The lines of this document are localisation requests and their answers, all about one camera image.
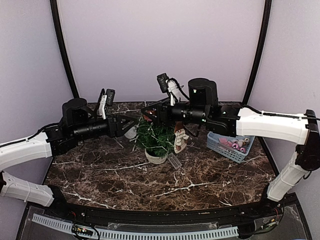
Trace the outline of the clear string light garland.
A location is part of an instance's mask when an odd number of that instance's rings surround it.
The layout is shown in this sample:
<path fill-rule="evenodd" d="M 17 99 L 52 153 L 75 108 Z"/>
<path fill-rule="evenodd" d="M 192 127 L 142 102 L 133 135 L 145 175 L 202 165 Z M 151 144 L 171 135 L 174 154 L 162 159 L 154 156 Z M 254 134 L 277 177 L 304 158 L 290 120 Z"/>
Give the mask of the clear string light garland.
<path fill-rule="evenodd" d="M 141 116 L 138 123 L 131 127 L 125 137 L 144 151 L 149 163 L 163 164 L 170 154 L 174 153 L 176 135 L 173 126 L 158 125 L 146 116 Z"/>

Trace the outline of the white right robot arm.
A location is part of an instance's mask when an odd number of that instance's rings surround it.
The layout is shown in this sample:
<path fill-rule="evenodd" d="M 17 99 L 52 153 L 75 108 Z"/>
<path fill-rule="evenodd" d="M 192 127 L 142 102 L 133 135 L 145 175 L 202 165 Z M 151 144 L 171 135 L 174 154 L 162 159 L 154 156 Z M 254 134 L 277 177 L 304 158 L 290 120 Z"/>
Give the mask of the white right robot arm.
<path fill-rule="evenodd" d="M 266 217 L 303 177 L 320 167 L 319 118 L 313 110 L 290 114 L 257 110 L 249 105 L 219 104 L 217 84 L 207 78 L 188 81 L 186 101 L 179 101 L 174 90 L 183 90 L 176 79 L 157 77 L 160 89 L 168 97 L 144 107 L 141 112 L 158 125 L 177 122 L 204 126 L 215 134 L 239 138 L 245 136 L 273 139 L 280 146 L 286 142 L 292 152 L 278 176 L 266 187 L 265 198 L 255 205 L 255 213 Z"/>

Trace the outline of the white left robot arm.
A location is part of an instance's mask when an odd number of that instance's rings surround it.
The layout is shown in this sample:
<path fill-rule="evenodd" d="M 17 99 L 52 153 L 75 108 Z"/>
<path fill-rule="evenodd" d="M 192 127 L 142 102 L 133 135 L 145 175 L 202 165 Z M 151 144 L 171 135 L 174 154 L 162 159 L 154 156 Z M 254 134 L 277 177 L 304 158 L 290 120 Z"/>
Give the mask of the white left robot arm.
<path fill-rule="evenodd" d="M 107 114 L 108 104 L 101 101 L 92 110 L 84 98 L 71 99 L 62 105 L 59 122 L 45 125 L 31 136 L 1 144 L 0 195 L 51 208 L 58 217 L 67 218 L 71 208 L 59 187 L 19 178 L 8 170 L 64 155 L 85 140 L 124 136 L 138 121 L 130 116 Z"/>

